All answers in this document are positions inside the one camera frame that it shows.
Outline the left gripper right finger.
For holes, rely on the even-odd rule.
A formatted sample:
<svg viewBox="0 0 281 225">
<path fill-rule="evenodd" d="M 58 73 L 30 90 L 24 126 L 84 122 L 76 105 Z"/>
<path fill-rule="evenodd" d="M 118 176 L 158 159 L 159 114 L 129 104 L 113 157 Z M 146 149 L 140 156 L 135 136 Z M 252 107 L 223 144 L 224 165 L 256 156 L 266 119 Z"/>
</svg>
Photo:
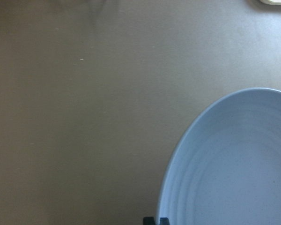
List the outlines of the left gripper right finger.
<svg viewBox="0 0 281 225">
<path fill-rule="evenodd" d="M 170 221 L 167 217 L 166 218 L 161 217 L 159 225 L 170 225 Z"/>
</svg>

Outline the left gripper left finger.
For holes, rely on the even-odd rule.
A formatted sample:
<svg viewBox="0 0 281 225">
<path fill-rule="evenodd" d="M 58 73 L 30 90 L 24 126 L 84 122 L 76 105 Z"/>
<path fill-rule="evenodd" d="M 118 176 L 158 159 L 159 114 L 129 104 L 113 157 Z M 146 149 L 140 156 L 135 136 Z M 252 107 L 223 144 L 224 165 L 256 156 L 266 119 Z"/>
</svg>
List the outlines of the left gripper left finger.
<svg viewBox="0 0 281 225">
<path fill-rule="evenodd" d="M 143 225 L 155 225 L 154 217 L 144 217 L 143 218 Z"/>
</svg>

